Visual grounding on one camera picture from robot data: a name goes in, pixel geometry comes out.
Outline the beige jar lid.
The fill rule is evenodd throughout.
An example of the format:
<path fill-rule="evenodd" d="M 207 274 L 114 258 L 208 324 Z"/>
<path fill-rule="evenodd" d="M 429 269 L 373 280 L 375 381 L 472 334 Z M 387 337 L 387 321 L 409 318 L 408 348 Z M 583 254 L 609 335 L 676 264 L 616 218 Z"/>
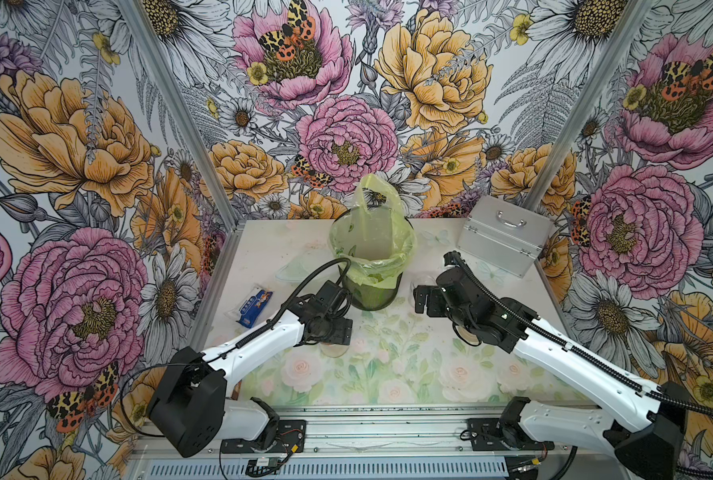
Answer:
<path fill-rule="evenodd" d="M 454 331 L 458 339 L 470 347 L 478 347 L 482 344 L 474 334 L 464 328 L 456 327 Z"/>

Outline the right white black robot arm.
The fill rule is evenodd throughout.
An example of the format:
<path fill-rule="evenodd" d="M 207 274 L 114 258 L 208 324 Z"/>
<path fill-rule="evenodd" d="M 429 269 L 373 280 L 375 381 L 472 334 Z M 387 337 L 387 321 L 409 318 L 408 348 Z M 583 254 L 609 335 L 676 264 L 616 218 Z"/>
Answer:
<path fill-rule="evenodd" d="M 412 291 L 414 309 L 529 361 L 571 386 L 593 405 L 558 407 L 525 396 L 508 402 L 498 422 L 512 449 L 559 443 L 607 455 L 641 479 L 672 479 L 684 440 L 686 398 L 588 351 L 509 297 L 497 297 L 465 267 L 445 270 Z"/>

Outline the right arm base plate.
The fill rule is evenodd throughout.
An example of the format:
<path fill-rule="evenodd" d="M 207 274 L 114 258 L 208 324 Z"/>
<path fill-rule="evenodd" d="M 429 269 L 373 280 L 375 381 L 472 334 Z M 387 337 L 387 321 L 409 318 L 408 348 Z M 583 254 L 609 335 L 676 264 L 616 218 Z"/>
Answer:
<path fill-rule="evenodd" d="M 505 426 L 493 417 L 469 418 L 459 439 L 468 442 L 473 451 L 551 451 L 553 442 L 531 440 L 518 426 Z"/>

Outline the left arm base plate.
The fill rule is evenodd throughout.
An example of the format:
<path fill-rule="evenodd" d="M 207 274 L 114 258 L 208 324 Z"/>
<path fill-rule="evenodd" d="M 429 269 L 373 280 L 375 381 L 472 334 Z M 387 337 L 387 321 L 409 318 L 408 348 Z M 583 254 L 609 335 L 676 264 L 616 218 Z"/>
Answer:
<path fill-rule="evenodd" d="M 220 443 L 222 454 L 288 454 L 304 451 L 308 422 L 303 419 L 286 419 L 268 426 L 258 440 L 224 439 Z"/>

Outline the jar with red-brown lid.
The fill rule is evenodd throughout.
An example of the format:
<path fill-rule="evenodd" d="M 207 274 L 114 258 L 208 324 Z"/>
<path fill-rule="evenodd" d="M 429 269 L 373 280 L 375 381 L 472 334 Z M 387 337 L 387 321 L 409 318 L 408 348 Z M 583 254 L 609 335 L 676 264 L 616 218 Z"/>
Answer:
<path fill-rule="evenodd" d="M 320 352 L 328 358 L 340 358 L 348 352 L 348 349 L 350 349 L 348 345 L 320 343 Z"/>

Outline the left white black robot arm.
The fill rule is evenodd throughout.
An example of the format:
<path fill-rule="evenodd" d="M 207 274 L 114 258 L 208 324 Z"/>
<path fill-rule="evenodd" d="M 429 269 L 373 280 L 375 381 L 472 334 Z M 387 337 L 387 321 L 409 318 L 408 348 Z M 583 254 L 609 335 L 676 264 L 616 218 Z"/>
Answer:
<path fill-rule="evenodd" d="M 280 437 L 278 414 L 260 398 L 230 399 L 244 377 L 292 347 L 350 344 L 352 296 L 328 281 L 314 294 L 290 299 L 268 320 L 218 347 L 186 347 L 172 358 L 148 403 L 146 416 L 183 458 L 214 440 L 268 451 Z"/>

